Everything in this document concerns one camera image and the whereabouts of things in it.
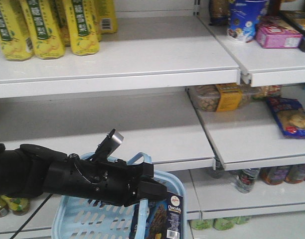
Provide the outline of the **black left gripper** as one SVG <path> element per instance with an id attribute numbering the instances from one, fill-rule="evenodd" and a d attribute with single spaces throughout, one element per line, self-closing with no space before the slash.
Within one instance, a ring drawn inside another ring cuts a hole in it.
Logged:
<path id="1" fill-rule="evenodd" d="M 46 173 L 42 189 L 48 193 L 125 207 L 142 199 L 164 200 L 167 187 L 152 179 L 153 165 L 141 163 L 139 168 L 120 159 L 114 162 L 79 158 L 54 161 Z"/>

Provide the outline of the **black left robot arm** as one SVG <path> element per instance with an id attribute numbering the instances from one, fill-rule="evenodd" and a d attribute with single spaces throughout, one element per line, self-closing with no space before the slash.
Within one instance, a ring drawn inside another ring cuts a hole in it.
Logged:
<path id="1" fill-rule="evenodd" d="M 153 165 L 108 160 L 109 149 L 98 147 L 81 159 L 34 144 L 6 150 L 0 143 L 0 196 L 34 198 L 43 193 L 130 206 L 142 199 L 161 201 L 167 188 L 154 180 Z"/>

